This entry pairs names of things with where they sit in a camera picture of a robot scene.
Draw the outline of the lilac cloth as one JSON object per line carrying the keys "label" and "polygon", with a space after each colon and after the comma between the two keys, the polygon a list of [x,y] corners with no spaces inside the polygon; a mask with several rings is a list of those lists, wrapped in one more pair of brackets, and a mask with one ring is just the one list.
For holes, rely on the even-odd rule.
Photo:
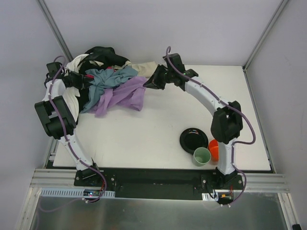
{"label": "lilac cloth", "polygon": [[91,108],[90,113],[95,117],[103,117],[108,109],[115,105],[141,111],[146,90],[143,85],[146,82],[145,77],[137,76],[116,88],[106,89],[104,94],[99,97],[99,101]]}

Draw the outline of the blue-grey cloth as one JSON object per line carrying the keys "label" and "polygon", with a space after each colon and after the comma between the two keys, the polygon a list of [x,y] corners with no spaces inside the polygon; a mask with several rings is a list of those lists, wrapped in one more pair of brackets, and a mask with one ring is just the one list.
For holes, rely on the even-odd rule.
{"label": "blue-grey cloth", "polygon": [[118,87],[129,79],[136,77],[138,71],[130,66],[123,69],[89,69],[86,70],[87,75],[92,75],[94,79],[90,82],[88,97],[89,101],[84,105],[82,113],[88,112],[99,100],[105,92],[105,89],[113,89]]}

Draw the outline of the black mesh cloth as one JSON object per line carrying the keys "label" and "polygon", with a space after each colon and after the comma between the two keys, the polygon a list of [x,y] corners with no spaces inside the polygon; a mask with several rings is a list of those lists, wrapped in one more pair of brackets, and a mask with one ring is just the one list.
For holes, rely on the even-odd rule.
{"label": "black mesh cloth", "polygon": [[95,46],[85,52],[87,56],[78,64],[79,72],[84,73],[89,69],[106,70],[111,66],[122,67],[127,58],[117,55],[114,48]]}

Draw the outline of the white cloth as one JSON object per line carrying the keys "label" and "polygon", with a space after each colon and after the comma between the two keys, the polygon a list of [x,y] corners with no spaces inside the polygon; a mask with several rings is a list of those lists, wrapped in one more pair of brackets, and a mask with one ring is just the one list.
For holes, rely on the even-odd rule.
{"label": "white cloth", "polygon": [[[88,54],[81,54],[74,58],[71,62],[69,62],[65,67],[65,76],[68,76],[69,71],[79,73],[79,70],[81,68],[79,63],[87,56]],[[78,120],[79,113],[83,110],[84,105],[89,100],[88,92],[88,89],[78,90],[75,87],[68,87],[64,92],[63,98],[76,123]]]}

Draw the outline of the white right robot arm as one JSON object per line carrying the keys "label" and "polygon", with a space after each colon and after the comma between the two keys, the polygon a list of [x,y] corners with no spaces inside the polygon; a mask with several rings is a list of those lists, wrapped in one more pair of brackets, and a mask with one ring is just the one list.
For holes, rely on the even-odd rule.
{"label": "white right robot arm", "polygon": [[224,103],[210,89],[206,89],[197,72],[185,69],[178,53],[163,57],[166,66],[158,65],[154,74],[143,85],[145,88],[163,90],[167,83],[172,83],[196,98],[213,116],[211,134],[219,145],[219,161],[217,170],[224,176],[234,173],[232,165],[231,144],[243,129],[240,103],[237,101]]}

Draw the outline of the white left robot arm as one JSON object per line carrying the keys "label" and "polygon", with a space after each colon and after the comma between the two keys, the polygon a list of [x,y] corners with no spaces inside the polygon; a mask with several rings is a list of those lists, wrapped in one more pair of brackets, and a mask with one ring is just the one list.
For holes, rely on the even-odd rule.
{"label": "white left robot arm", "polygon": [[64,93],[69,85],[64,80],[64,65],[54,60],[47,64],[47,69],[46,94],[42,101],[35,103],[35,111],[42,127],[49,137],[58,140],[69,152],[80,180],[99,175],[97,164],[86,154],[77,138],[76,120],[64,100]]}

